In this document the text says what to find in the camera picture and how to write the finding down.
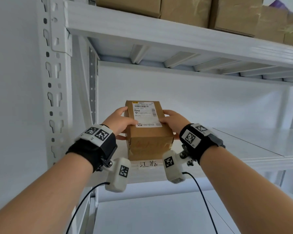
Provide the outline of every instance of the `black cable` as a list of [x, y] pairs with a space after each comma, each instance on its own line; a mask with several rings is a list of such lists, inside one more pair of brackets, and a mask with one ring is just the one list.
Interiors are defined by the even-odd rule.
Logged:
[[215, 223], [214, 223], [214, 220], [213, 220], [213, 218], [212, 218], [212, 216], [211, 216], [211, 212], [209, 211], [209, 208], [208, 208], [208, 206], [207, 206], [207, 203], [206, 203], [205, 197], [204, 197], [203, 192], [202, 192], [202, 190], [201, 190], [201, 188], [200, 188], [200, 186], [199, 186], [199, 183], [196, 181], [196, 179], [194, 178], [194, 176], [192, 176], [190, 173], [188, 173], [188, 172], [183, 172], [183, 174], [188, 174], [188, 175], [190, 175], [190, 176], [194, 179], [195, 183], [197, 184], [197, 187], [199, 188], [199, 190], [200, 190], [200, 192], [201, 192], [201, 195], [202, 195], [202, 197], [203, 197], [203, 200], [204, 200], [204, 203], [205, 203], [205, 205], [206, 205], [206, 208], [207, 208], [207, 211], [208, 211], [208, 213], [209, 213], [209, 216], [211, 217], [211, 222], [213, 223], [213, 226], [214, 226], [214, 228], [215, 228], [215, 232], [216, 232], [216, 234], [218, 234], [217, 229], [216, 229], [216, 226], [215, 226]]
[[70, 223], [69, 223], [69, 225], [68, 225], [68, 228], [67, 228], [66, 234], [68, 234], [68, 231], [69, 231], [69, 229], [70, 229], [71, 223], [73, 222], [74, 217], [76, 216], [76, 213], [77, 213], [78, 209], [79, 209], [80, 206], [82, 205], [82, 202], [84, 202], [84, 200], [87, 198], [87, 196], [88, 196], [88, 195], [89, 195], [89, 194], [90, 194], [95, 188], [97, 188], [98, 186], [101, 186], [101, 185], [109, 185], [109, 184], [110, 184], [109, 182], [102, 182], [102, 183], [100, 183], [99, 185], [96, 185], [94, 188], [92, 188], [92, 189], [91, 189], [91, 190], [85, 195], [85, 197], [82, 199], [82, 201], [81, 201], [80, 204], [78, 205], [78, 207], [77, 207], [77, 209], [76, 209], [76, 211], [75, 211], [73, 217], [72, 217], [71, 220], [70, 220]]

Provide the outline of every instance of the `purple object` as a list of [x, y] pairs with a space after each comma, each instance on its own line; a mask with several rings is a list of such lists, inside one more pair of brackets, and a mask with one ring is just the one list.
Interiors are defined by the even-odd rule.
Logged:
[[269, 6], [272, 6], [272, 7], [276, 7], [278, 9], [286, 9], [286, 10], [289, 10], [285, 4], [280, 1], [280, 0], [275, 0], [273, 3], [271, 3]]

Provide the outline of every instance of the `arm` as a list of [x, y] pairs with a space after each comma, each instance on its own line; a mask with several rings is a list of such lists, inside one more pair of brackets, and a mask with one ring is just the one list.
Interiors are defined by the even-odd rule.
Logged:
[[[117, 139], [127, 125], [122, 117], [127, 107], [117, 109], [104, 122]], [[68, 153], [0, 210], [0, 234], [62, 233], [68, 218], [93, 172], [84, 157]]]
[[[164, 110], [176, 133], [190, 122]], [[200, 165], [242, 234], [293, 234], [293, 200], [222, 147], [203, 153]]]

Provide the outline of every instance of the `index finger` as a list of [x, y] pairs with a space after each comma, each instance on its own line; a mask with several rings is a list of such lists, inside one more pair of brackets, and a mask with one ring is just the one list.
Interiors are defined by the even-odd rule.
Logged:
[[163, 110], [164, 114], [169, 115], [169, 116], [173, 116], [173, 115], [177, 115], [178, 113], [173, 111], [173, 110]]
[[121, 114], [123, 114], [123, 112], [125, 112], [127, 109], [128, 109], [127, 106], [125, 106], [125, 107], [121, 107], [121, 108], [116, 109], [116, 110], [115, 110], [115, 113], [118, 114], [118, 115], [121, 115]]

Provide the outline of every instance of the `barcode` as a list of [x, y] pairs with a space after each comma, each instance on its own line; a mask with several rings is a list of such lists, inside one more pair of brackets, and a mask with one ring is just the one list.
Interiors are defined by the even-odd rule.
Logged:
[[156, 117], [157, 115], [156, 115], [156, 110], [155, 110], [155, 108], [152, 108], [152, 113], [153, 113], [153, 117]]

